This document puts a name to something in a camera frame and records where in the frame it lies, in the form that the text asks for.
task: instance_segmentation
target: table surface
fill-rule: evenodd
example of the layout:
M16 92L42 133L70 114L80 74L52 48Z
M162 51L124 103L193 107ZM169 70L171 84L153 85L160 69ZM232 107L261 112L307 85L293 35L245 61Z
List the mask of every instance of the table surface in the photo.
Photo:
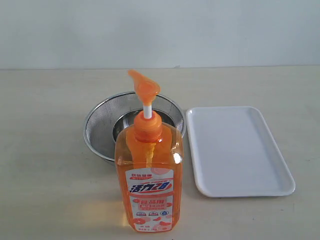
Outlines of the table surface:
M208 198L188 138L178 225L135 233L115 167L86 147L87 113L133 89L125 70L0 71L0 239L316 240L320 236L320 66L143 69L183 110L254 106L296 182L284 197Z

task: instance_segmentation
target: rectangular tray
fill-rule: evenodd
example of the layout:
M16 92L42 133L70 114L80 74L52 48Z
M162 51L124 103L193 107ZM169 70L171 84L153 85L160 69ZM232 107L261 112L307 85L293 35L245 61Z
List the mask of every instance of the rectangular tray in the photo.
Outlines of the rectangular tray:
M260 111L251 106L186 112L195 183L212 198L290 195L295 181Z

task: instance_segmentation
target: white pump tube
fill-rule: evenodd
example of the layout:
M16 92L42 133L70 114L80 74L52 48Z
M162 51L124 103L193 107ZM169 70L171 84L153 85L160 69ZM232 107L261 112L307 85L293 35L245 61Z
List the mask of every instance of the white pump tube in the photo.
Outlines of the white pump tube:
M143 117L145 119L150 119L152 117L152 105L150 106L143 105Z

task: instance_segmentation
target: dish soap bottle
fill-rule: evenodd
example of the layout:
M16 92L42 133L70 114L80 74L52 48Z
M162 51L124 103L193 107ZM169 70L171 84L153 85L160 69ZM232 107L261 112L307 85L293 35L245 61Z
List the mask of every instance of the dish soap bottle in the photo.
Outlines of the dish soap bottle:
M143 110L133 125L118 135L115 164L127 220L138 232L170 231L180 216L182 161L181 133L152 111L159 85L129 70Z

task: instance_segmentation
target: metal colander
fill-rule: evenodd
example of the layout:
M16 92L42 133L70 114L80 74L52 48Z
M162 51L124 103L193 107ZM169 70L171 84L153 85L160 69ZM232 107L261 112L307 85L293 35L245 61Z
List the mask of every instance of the metal colander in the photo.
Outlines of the metal colander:
M176 127L185 134L185 115L179 106L163 95L157 95L152 108L162 121ZM134 122L142 110L142 103L134 91L124 92L99 103L85 119L83 137L87 146L95 154L111 163L114 162L115 141L124 128Z

